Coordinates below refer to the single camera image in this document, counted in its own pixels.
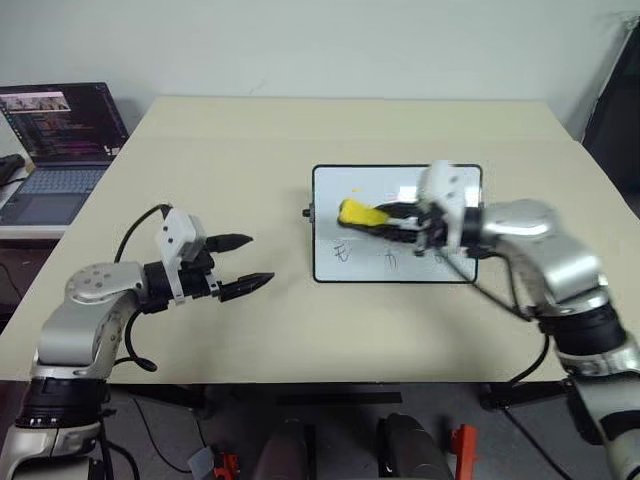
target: beige tabletop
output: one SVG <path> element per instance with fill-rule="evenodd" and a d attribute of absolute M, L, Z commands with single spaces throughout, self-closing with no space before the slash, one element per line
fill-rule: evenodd
<path fill-rule="evenodd" d="M 635 277 L 640 223 L 548 108 L 523 102 L 158 99 L 56 247 L 5 332 L 0 378 L 27 378 L 43 322 L 66 279 L 111 261 L 128 226 L 170 201 L 208 234 L 255 241 L 217 256 L 223 281 L 274 271 L 228 303 L 189 301 L 139 319 L 134 345 L 159 366 L 114 369 L 139 383 L 506 380 L 537 355 L 533 324 L 462 285 L 318 284 L 301 217 L 319 163 L 478 163 L 487 202 L 537 198 L 602 258 L 627 328 L 640 333 Z M 159 259 L 159 219 L 136 231 L 126 259 Z M 498 261 L 480 283 L 506 293 Z M 562 376 L 555 357 L 532 377 Z"/>

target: red clamp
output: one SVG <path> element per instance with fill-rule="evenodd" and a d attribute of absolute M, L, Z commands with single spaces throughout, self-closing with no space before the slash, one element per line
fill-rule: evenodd
<path fill-rule="evenodd" d="M 240 475 L 238 456 L 213 451 L 213 478 L 215 480 L 237 480 Z"/>
<path fill-rule="evenodd" d="M 456 480 L 472 480 L 473 462 L 476 457 L 476 439 L 478 430 L 471 425 L 460 425 L 458 430 L 451 431 L 451 449 L 458 457 L 456 464 Z"/>

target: black cable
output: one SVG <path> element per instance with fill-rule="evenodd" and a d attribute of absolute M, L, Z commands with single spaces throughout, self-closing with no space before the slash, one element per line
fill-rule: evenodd
<path fill-rule="evenodd" d="M 17 285 L 13 281 L 13 278 L 11 278 L 11 272 L 9 272 L 9 269 L 7 268 L 7 266 L 4 263 L 0 263 L 0 268 L 2 268 L 4 270 L 4 273 L 7 275 L 7 279 L 9 280 L 9 285 L 11 285 L 13 290 L 16 292 L 16 295 L 18 295 L 18 297 L 20 297 L 20 300 L 22 300 L 22 293 L 20 293 L 20 289 L 17 287 Z"/>
<path fill-rule="evenodd" d="M 140 480 L 140 470 L 138 470 L 138 464 L 136 463 L 136 459 L 133 458 L 133 455 L 131 455 L 131 453 L 129 453 L 129 451 L 124 448 L 121 447 L 120 445 L 107 441 L 107 446 L 115 451 L 118 452 L 120 455 L 122 455 L 125 460 L 129 463 L 129 466 L 131 467 L 131 473 L 133 473 L 133 480 Z"/>
<path fill-rule="evenodd" d="M 148 358 L 140 357 L 134 350 L 133 342 L 131 340 L 133 324 L 141 313 L 142 310 L 140 308 L 133 312 L 133 315 L 131 315 L 131 318 L 127 322 L 127 326 L 124 328 L 124 346 L 127 349 L 127 353 L 129 354 L 129 356 L 119 358 L 114 362 L 113 365 L 115 366 L 120 365 L 121 363 L 134 362 L 136 365 L 138 365 L 143 370 L 146 370 L 147 372 L 155 372 L 156 370 L 158 370 L 158 366 Z"/>
<path fill-rule="evenodd" d="M 169 460 L 167 460 L 167 458 L 160 452 L 160 450 L 158 449 L 158 446 L 156 445 L 155 440 L 153 439 L 153 435 L 151 435 L 151 429 L 149 428 L 149 424 L 147 423 L 147 419 L 144 416 L 144 412 L 142 411 L 142 407 L 140 407 L 140 404 L 138 403 L 138 400 L 136 400 L 135 398 L 133 398 L 132 400 L 133 400 L 133 403 L 138 408 L 138 412 L 140 412 L 140 417 L 142 418 L 142 423 L 144 423 L 144 428 L 147 430 L 147 435 L 149 435 L 149 440 L 151 440 L 151 445 L 153 445 L 153 449 L 156 451 L 156 453 L 162 459 L 162 461 L 164 463 L 166 463 L 167 466 L 169 466 L 173 470 L 175 470 L 176 472 L 179 472 L 179 473 L 191 473 L 191 470 L 188 470 L 188 469 L 185 470 L 185 469 L 176 467 L 173 463 L 171 463 Z"/>
<path fill-rule="evenodd" d="M 169 210 L 171 210 L 171 208 L 172 208 L 171 205 L 169 205 L 167 203 L 160 203 L 160 204 L 156 205 L 155 207 L 152 207 L 149 210 L 147 210 L 146 212 L 144 212 L 140 216 L 140 218 L 138 218 L 138 220 L 133 222 L 133 225 L 131 225 L 129 227 L 129 230 L 127 230 L 127 233 L 125 233 L 124 237 L 122 237 L 122 241 L 120 242 L 120 246 L 118 247 L 118 251 L 116 252 L 116 256 L 115 256 L 115 258 L 113 260 L 113 263 L 118 263 L 120 261 L 120 259 L 122 258 L 122 254 L 124 253 L 124 247 L 127 246 L 127 242 L 129 241 L 129 238 L 131 237 L 131 235 L 133 234 L 135 229 L 138 228 L 142 222 L 144 222 L 147 218 L 149 218 L 151 215 L 153 215 L 158 210 L 162 211 L 162 216 L 164 217 L 164 216 L 166 216 L 166 213 Z"/>
<path fill-rule="evenodd" d="M 202 446 L 203 446 L 204 448 L 206 448 L 206 447 L 207 447 L 207 442 L 206 442 L 206 440 L 204 439 L 204 435 L 202 434 L 202 425 L 200 425 L 200 420 L 198 420 L 198 419 L 197 419 L 197 418 L 195 418 L 195 417 L 194 417 L 194 419 L 195 419 L 195 421 L 196 421 L 196 426 L 198 427 L 198 435 L 200 435 L 200 441 L 202 442 Z"/>
<path fill-rule="evenodd" d="M 511 292 L 511 301 L 513 302 L 514 308 L 522 312 L 522 307 L 520 306 L 520 300 L 518 300 L 518 292 L 516 291 L 516 276 L 513 273 L 513 266 L 511 265 L 511 260 L 506 255 L 502 255 L 501 253 L 492 253 L 489 257 L 496 257 L 502 259 L 505 266 L 507 267 L 507 283 L 509 284 L 509 291 Z"/>
<path fill-rule="evenodd" d="M 529 431 L 524 427 L 524 425 L 522 425 L 518 421 L 518 419 L 513 416 L 513 414 L 509 411 L 508 408 L 503 408 L 502 411 L 504 412 L 505 416 L 511 421 L 511 423 L 513 423 L 513 425 L 518 430 L 520 430 L 520 433 L 524 435 L 524 437 L 529 441 L 531 446 L 535 448 L 540 455 L 542 455 L 542 457 L 547 461 L 549 466 L 553 468 L 556 471 L 556 473 L 560 475 L 560 477 L 562 477 L 564 480 L 572 480 L 569 474 L 565 472 L 564 469 L 553 460 L 553 458 L 551 458 L 551 456 L 545 451 L 544 448 L 542 448 L 542 446 L 538 443 L 538 441 L 535 438 L 533 438 L 533 435 L 529 433 Z"/>
<path fill-rule="evenodd" d="M 444 260 L 449 264 L 449 266 L 456 271 L 456 273 L 461 276 L 463 279 L 465 280 L 471 280 L 469 279 L 464 272 L 462 272 L 459 268 L 457 268 L 457 265 L 453 264 L 453 262 L 451 261 L 450 258 L 448 258 L 446 255 L 442 254 L 442 257 L 444 258 Z M 509 290 L 511 291 L 511 299 L 513 302 L 513 308 L 509 308 L 508 305 L 504 304 L 502 301 L 498 300 L 496 298 L 496 300 L 500 301 L 500 306 L 503 309 L 508 309 L 511 313 L 513 313 L 514 315 L 523 318 L 522 316 L 526 317 L 528 320 L 527 321 L 531 321 L 532 319 L 529 318 L 526 314 L 524 314 L 522 312 L 522 308 L 520 306 L 520 301 L 518 300 L 518 292 L 516 291 L 516 279 L 515 279 L 515 274 L 513 273 L 513 267 L 511 265 L 511 261 L 509 260 L 509 257 L 499 254 L 499 253 L 492 253 L 489 257 L 487 258 L 491 258 L 491 257 L 498 257 L 501 258 L 502 260 L 504 260 L 505 265 L 507 267 L 507 280 L 509 283 Z M 485 294 L 485 293 L 489 293 L 486 291 L 482 291 L 484 289 L 482 289 L 482 287 L 480 287 L 479 285 L 476 285 L 475 283 L 471 284 L 472 286 L 476 287 L 476 288 L 480 288 L 481 293 Z M 544 338 L 544 344 L 542 346 L 542 350 L 540 352 L 540 354 L 536 357 L 536 359 L 533 361 L 533 363 L 531 365 L 529 365 L 526 369 L 524 369 L 522 372 L 520 372 L 519 374 L 515 375 L 511 380 L 509 380 L 507 382 L 508 385 L 515 385 L 518 382 L 521 382 L 522 380 L 524 380 L 526 377 L 528 377 L 529 375 L 531 375 L 533 372 L 535 372 L 540 365 L 542 365 L 542 363 L 544 362 L 545 358 L 547 358 L 547 355 L 549 353 L 549 347 L 551 346 L 551 339 L 549 337 L 549 335 L 545 335 Z"/>
<path fill-rule="evenodd" d="M 16 183 L 16 182 L 24 182 L 27 179 L 27 177 L 20 177 L 20 178 L 14 178 L 13 180 L 9 180 L 6 183 L 0 184 L 0 188 L 4 188 L 7 185 L 11 185 L 12 183 Z"/>
<path fill-rule="evenodd" d="M 475 283 L 471 278 L 469 278 L 467 276 L 466 273 L 464 273 L 460 269 L 460 267 L 458 267 L 458 265 L 455 264 L 455 262 L 453 262 L 448 257 L 447 254 L 442 252 L 442 250 L 440 250 L 440 249 L 438 249 L 438 251 L 440 252 L 440 255 L 442 256 L 442 259 L 445 261 L 445 263 L 447 265 L 449 265 L 451 270 L 453 270 L 456 273 L 456 275 L 458 275 L 461 279 L 463 279 L 465 282 L 467 282 L 470 286 L 475 288 L 476 291 L 478 291 L 478 293 L 482 294 L 486 299 L 488 299 L 488 300 L 492 301 L 493 303 L 495 303 L 502 310 L 505 310 L 506 312 L 509 312 L 510 314 L 515 315 L 516 317 L 518 317 L 521 320 L 524 320 L 525 322 L 530 322 L 532 320 L 531 317 L 529 317 L 528 315 L 524 314 L 520 309 L 516 309 L 516 307 L 510 307 L 505 302 L 503 302 L 498 297 L 496 297 L 493 293 L 491 293 L 490 291 L 486 290 L 485 288 L 483 288 L 480 285 L 478 285 L 477 283 Z"/>
<path fill-rule="evenodd" d="M 109 452 L 109 442 L 107 440 L 107 432 L 104 428 L 104 420 L 100 420 L 98 440 L 100 441 L 100 451 L 102 452 L 102 463 L 104 463 L 105 479 L 114 480 L 113 463 L 111 463 L 111 452 Z"/>
<path fill-rule="evenodd" d="M 526 369 L 524 369 L 522 372 L 520 372 L 519 374 L 514 376 L 511 380 L 509 380 L 507 382 L 507 384 L 510 385 L 510 386 L 513 386 L 516 383 L 521 382 L 522 380 L 527 378 L 533 372 L 535 372 L 540 367 L 540 365 L 542 365 L 542 363 L 544 362 L 545 358 L 547 358 L 550 346 L 551 346 L 551 338 L 549 337 L 549 335 L 545 334 L 545 336 L 544 336 L 544 344 L 542 346 L 542 351 L 540 352 L 538 357 Z"/>

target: yellow object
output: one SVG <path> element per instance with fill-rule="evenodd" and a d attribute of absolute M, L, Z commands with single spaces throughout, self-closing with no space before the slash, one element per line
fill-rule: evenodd
<path fill-rule="evenodd" d="M 338 221 L 350 225 L 362 225 L 375 227 L 387 223 L 389 215 L 373 207 L 357 202 L 353 198 L 347 198 L 340 204 Z"/>

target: small whiteboard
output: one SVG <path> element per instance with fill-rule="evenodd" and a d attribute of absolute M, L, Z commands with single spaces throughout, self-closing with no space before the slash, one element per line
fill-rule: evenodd
<path fill-rule="evenodd" d="M 478 165 L 455 165 L 468 207 L 482 195 Z M 376 206 L 415 201 L 416 185 L 428 165 L 317 165 L 313 169 L 313 277 L 318 282 L 463 283 L 455 272 L 427 250 L 416 257 L 412 244 L 391 242 L 338 225 L 346 198 Z M 477 260 L 451 255 L 469 278 L 477 277 Z"/>

